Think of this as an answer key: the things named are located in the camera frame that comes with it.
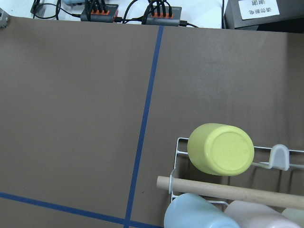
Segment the yellow plastic cup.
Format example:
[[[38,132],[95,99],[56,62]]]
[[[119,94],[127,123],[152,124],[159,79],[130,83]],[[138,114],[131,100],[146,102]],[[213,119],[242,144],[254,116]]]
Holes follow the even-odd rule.
[[[201,172],[218,176],[236,176],[253,162],[255,150],[242,129],[219,123],[197,127],[187,142],[191,163]]]

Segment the light blue plastic cup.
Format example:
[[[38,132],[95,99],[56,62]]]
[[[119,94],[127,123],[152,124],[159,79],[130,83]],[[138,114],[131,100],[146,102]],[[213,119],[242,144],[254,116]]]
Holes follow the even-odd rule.
[[[238,223],[199,195],[175,198],[164,215],[165,228],[238,228]]]

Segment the pink plastic cup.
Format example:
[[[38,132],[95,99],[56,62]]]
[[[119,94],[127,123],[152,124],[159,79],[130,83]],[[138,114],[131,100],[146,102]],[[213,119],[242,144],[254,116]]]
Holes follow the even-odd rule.
[[[264,204],[235,200],[224,213],[234,219],[241,228],[299,228],[281,213]]]

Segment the pale green plastic cup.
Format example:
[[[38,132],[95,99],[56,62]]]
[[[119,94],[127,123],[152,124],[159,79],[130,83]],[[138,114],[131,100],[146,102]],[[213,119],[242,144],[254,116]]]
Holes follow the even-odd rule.
[[[298,224],[302,228],[304,227],[304,210],[303,209],[293,209],[286,208],[283,210],[282,215]]]

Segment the far orange usb hub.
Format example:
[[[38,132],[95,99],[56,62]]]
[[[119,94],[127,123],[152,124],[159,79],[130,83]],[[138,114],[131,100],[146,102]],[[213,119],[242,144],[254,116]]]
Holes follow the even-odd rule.
[[[188,22],[181,20],[182,7],[172,6],[167,0],[150,0],[142,16],[143,25],[186,27]]]

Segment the orange usb hub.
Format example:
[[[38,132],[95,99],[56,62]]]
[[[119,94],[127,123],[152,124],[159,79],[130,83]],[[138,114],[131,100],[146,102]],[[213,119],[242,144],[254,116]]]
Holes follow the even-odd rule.
[[[118,15],[118,4],[106,4],[104,0],[85,0],[81,21],[113,23]]]
[[[186,27],[188,22],[181,20],[182,7],[172,6],[167,0],[150,0],[142,16],[143,25]]]

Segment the near orange usb hub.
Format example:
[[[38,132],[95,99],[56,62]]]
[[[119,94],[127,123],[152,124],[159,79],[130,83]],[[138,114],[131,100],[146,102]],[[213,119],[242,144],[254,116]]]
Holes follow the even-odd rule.
[[[106,4],[104,0],[85,0],[81,21],[113,23],[118,15],[118,4]]]

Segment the black box with label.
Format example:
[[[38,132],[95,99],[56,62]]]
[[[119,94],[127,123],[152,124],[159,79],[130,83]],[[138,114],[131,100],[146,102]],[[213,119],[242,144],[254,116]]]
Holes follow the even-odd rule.
[[[227,29],[246,29],[277,22],[283,17],[276,0],[229,0],[224,25]]]

